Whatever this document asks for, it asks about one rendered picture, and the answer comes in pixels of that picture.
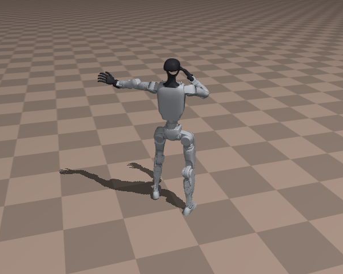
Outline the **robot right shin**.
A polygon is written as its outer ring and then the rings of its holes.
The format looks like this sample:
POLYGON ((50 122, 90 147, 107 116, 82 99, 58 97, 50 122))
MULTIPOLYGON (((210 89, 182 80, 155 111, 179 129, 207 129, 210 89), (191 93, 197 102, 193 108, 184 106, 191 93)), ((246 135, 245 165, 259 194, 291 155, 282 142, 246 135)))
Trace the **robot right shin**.
POLYGON ((184 192, 186 196, 186 207, 192 207, 192 197, 194 191, 194 183, 195 183, 195 174, 194 170, 190 169, 189 171, 189 179, 184 178, 184 192))

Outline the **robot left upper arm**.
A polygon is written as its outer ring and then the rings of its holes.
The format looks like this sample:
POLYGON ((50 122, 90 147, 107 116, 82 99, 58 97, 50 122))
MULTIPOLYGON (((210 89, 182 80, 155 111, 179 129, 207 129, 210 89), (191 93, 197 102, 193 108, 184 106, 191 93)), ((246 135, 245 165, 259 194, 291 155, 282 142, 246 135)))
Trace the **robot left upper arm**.
POLYGON ((151 82, 141 82, 140 79, 134 79, 136 81, 136 86, 133 87, 134 89, 138 89, 138 90, 145 90, 145 91, 149 91, 153 94, 157 93, 157 88, 159 83, 151 81, 151 82))

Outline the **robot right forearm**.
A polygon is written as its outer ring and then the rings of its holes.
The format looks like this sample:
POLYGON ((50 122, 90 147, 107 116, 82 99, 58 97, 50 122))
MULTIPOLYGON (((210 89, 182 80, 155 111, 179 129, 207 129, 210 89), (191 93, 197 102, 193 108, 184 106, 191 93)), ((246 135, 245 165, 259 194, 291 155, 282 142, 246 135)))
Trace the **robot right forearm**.
POLYGON ((189 82, 191 83, 191 84, 194 84, 194 85, 196 85, 197 87, 199 87, 199 88, 202 88, 203 90, 205 90, 206 92, 209 92, 209 90, 204 86, 204 85, 202 85, 198 80, 196 80, 196 78, 194 77, 194 76, 192 76, 193 78, 194 78, 194 81, 190 81, 189 80, 189 82))

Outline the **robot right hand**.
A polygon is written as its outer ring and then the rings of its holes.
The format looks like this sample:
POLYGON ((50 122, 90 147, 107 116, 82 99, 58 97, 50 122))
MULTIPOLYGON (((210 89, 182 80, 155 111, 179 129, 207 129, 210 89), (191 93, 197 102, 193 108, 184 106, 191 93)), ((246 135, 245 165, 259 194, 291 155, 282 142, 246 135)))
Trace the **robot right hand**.
POLYGON ((191 82, 194 81, 194 78, 192 77, 193 74, 190 74, 190 72, 188 72, 188 70, 182 68, 181 66, 180 66, 180 70, 182 70, 188 76, 187 77, 188 80, 190 80, 191 82))

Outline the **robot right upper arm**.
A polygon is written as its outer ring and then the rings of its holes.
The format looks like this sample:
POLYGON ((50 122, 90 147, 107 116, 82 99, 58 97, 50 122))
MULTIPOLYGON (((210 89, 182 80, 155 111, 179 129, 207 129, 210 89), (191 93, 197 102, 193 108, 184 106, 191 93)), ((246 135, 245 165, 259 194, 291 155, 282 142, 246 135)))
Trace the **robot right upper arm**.
POLYGON ((206 92, 202 88, 197 87, 194 84, 189 84, 184 86, 184 92, 187 96, 199 96, 202 99, 205 99, 209 96, 209 92, 206 92))

